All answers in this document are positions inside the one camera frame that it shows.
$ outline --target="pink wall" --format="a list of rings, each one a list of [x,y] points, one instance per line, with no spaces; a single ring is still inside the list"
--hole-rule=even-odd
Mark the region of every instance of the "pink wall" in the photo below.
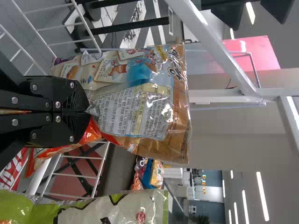
[[[251,52],[256,70],[280,69],[268,36],[254,36],[235,40],[223,40],[229,51]],[[236,61],[243,71],[252,71],[250,58],[239,57]]]

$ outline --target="metal rod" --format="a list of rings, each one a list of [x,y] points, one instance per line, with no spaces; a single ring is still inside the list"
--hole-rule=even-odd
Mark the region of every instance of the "metal rod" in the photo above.
[[[91,29],[91,32],[93,35],[100,35],[100,34],[108,34],[108,33],[114,33],[114,32],[119,32],[124,30],[130,30],[130,29],[153,27],[158,25],[169,25],[169,17],[166,16],[166,17],[151,19],[151,20],[143,20],[137,22],[129,22],[129,23],[123,23],[118,25],[112,25],[108,27],[93,28]]]
[[[84,42],[84,41],[92,41],[92,38],[78,40],[78,41],[66,41],[66,42],[61,42],[61,43],[52,43],[52,44],[48,44],[48,46],[56,46],[56,45],[62,45],[62,44],[66,44],[66,43],[78,43],[78,42]]]
[[[24,169],[24,167],[25,167],[25,165],[26,165],[26,163],[27,163],[27,161],[28,161],[29,154],[30,154],[28,151],[27,151],[27,154],[28,154],[28,155],[27,155],[27,157],[26,157],[26,160],[24,161],[23,166],[22,166],[21,170],[19,171],[18,175],[15,177],[13,184],[10,186],[10,188],[9,188],[10,190],[13,188],[15,182],[18,180],[18,178],[19,178],[19,176],[20,176],[22,170]]]
[[[23,16],[24,20],[28,23],[28,25],[33,29],[33,31],[35,32],[35,34],[38,36],[38,38],[44,43],[44,45],[49,49],[49,51],[52,53],[52,55],[54,57],[57,57],[55,55],[55,53],[52,51],[52,49],[47,45],[46,41],[42,38],[42,36],[37,32],[36,28],[32,25],[32,23],[30,22],[30,20],[27,18],[27,16],[22,12],[22,10],[19,8],[19,6],[15,3],[14,0],[11,0],[11,2],[14,4],[14,6],[16,7],[16,9],[19,11],[19,13],[21,13],[21,15]]]
[[[39,169],[37,169],[36,173],[34,174],[30,184],[29,184],[29,187],[27,188],[26,190],[26,194],[28,195],[35,195],[36,194],[36,191],[41,183],[41,180],[43,178],[43,175],[45,174],[47,168],[48,168],[48,165],[51,161],[51,158],[47,159]]]
[[[240,4],[245,4],[246,2],[255,2],[255,1],[260,1],[260,0],[227,0],[227,1],[222,1],[221,3],[207,3],[207,4],[201,4],[201,10],[208,10],[211,8],[215,7],[224,7],[224,6],[237,6]]]
[[[53,173],[53,175],[58,175],[58,176],[74,176],[74,177],[83,177],[83,178],[97,179],[97,177],[95,177],[95,176],[84,176],[84,175],[76,175],[76,174]]]
[[[104,154],[103,160],[101,161],[100,169],[99,169],[99,172],[98,172],[98,175],[97,175],[94,187],[93,187],[93,192],[92,192],[91,198],[94,198],[95,191],[97,189],[97,186],[98,186],[98,183],[99,183],[99,179],[101,177],[101,173],[102,173],[102,170],[103,170],[103,166],[104,166],[104,163],[105,163],[105,160],[106,160],[106,157],[107,157],[109,145],[110,145],[110,142],[108,142],[108,144],[106,146],[105,154]]]
[[[31,55],[14,39],[13,36],[10,35],[10,33],[1,25],[0,28],[8,35],[8,37],[29,57],[29,59],[39,68],[39,70],[47,76],[48,74],[41,68],[41,66],[31,57]]]
[[[59,6],[51,6],[51,7],[47,7],[47,8],[39,8],[39,9],[35,9],[35,10],[24,12],[24,14],[37,13],[37,12],[41,12],[41,11],[51,10],[51,9],[55,9],[55,8],[63,8],[63,7],[68,7],[68,6],[72,6],[72,5],[73,5],[73,3],[68,3],[68,4],[59,5]]]
[[[236,109],[236,108],[251,108],[266,106],[265,104],[252,104],[252,105],[235,105],[235,106],[216,106],[216,107],[202,107],[202,108],[191,108],[190,111],[210,111],[219,109]]]
[[[66,158],[79,158],[79,159],[91,159],[91,160],[102,160],[100,157],[87,157],[87,156],[73,156],[73,155],[61,155]]]
[[[249,55],[250,60],[251,60],[251,64],[252,64],[252,68],[253,68],[253,72],[254,72],[254,75],[255,75],[255,77],[256,77],[256,83],[257,83],[257,86],[258,86],[259,88],[261,88],[261,83],[260,83],[260,80],[259,80],[258,75],[257,75],[256,66],[254,65],[254,62],[253,62],[253,59],[252,59],[252,54],[251,54],[250,52],[247,53],[247,54]]]
[[[9,61],[12,62],[18,56],[20,51],[21,51],[21,49],[19,49]]]
[[[104,0],[104,1],[95,1],[91,3],[92,8],[102,8],[102,7],[108,7],[108,6],[115,6],[119,4],[134,2],[138,0]]]
[[[45,31],[45,30],[50,30],[50,29],[56,29],[56,28],[62,28],[62,27],[78,26],[78,25],[83,25],[83,23],[82,22],[76,22],[76,23],[67,24],[67,25],[61,25],[61,26],[55,26],[55,27],[47,27],[47,28],[37,29],[37,32]]]
[[[72,1],[72,3],[74,4],[74,7],[75,7],[77,13],[79,14],[79,16],[80,16],[80,18],[81,18],[81,21],[83,22],[83,24],[84,24],[84,26],[85,26],[85,28],[86,28],[86,30],[87,30],[89,36],[92,38],[95,47],[98,49],[99,53],[102,53],[102,51],[101,51],[101,49],[100,49],[100,47],[99,47],[97,41],[95,40],[95,38],[94,38],[94,36],[93,36],[93,34],[92,34],[90,28],[88,27],[88,25],[87,25],[87,23],[86,23],[86,20],[84,19],[84,16],[82,15],[80,9],[78,8],[77,3],[75,2],[75,0],[71,0],[71,1]]]
[[[1,34],[1,35],[0,35],[0,39],[1,39],[2,37],[4,37],[4,35],[5,35],[5,33]]]
[[[94,143],[107,143],[106,141],[93,141]]]
[[[47,189],[47,186],[48,186],[48,184],[49,184],[49,182],[50,182],[50,180],[51,180],[51,178],[52,178],[52,175],[53,175],[54,170],[55,170],[55,168],[56,168],[56,166],[57,166],[57,164],[58,164],[58,161],[59,161],[59,159],[60,159],[60,156],[61,156],[61,154],[58,155],[58,157],[57,157],[57,159],[56,159],[56,161],[55,161],[55,163],[54,163],[54,166],[53,166],[52,169],[51,169],[51,172],[50,172],[50,174],[49,174],[49,176],[48,176],[47,182],[46,182],[46,184],[45,184],[45,186],[44,186],[44,188],[43,188],[41,197],[44,195],[44,193],[45,193],[45,191],[46,191],[46,189]]]
[[[132,48],[101,48],[101,50],[109,51],[109,50],[131,50]],[[85,52],[86,50],[94,51],[96,48],[80,48],[81,52]]]
[[[62,196],[62,197],[70,197],[70,198],[89,199],[89,197],[78,197],[78,196],[73,196],[73,195],[63,195],[63,194],[56,194],[56,193],[50,193],[50,192],[45,192],[44,194],[45,195]]]
[[[27,69],[27,71],[25,72],[24,76],[27,75],[27,73],[29,72],[29,70],[32,68],[33,65],[34,65],[34,63],[32,63],[32,64],[30,65],[30,67],[29,67],[29,68]]]

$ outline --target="black metal frame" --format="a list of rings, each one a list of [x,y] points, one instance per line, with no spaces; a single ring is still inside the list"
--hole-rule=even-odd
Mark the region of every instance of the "black metal frame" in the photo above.
[[[0,170],[23,147],[54,148],[80,141],[91,115],[84,112],[89,103],[78,81],[25,77],[2,52],[0,77],[0,110],[9,110],[0,115]]]

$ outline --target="green snack bag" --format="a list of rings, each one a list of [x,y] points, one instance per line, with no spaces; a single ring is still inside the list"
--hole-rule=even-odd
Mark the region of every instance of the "green snack bag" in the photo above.
[[[143,190],[81,201],[53,201],[0,190],[1,224],[167,224],[168,191]]]

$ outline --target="red snack bag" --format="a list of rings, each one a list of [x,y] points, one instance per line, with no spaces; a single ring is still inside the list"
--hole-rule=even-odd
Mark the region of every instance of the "red snack bag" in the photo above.
[[[87,129],[82,136],[81,140],[77,144],[71,144],[68,146],[62,146],[57,148],[33,148],[30,152],[30,157],[27,165],[27,171],[26,171],[26,177],[31,176],[34,171],[36,171],[45,160],[51,158],[52,156],[59,154],[59,153],[65,153],[69,152],[73,149],[76,149],[80,146],[83,146],[89,142],[101,139],[101,133],[94,122],[94,120],[91,118],[89,121],[89,124],[87,126]]]
[[[22,167],[24,166],[26,160],[27,148],[23,148],[14,158],[10,161],[9,164],[4,168],[3,172],[0,175],[0,188],[17,190],[20,176],[18,174],[21,172]]]

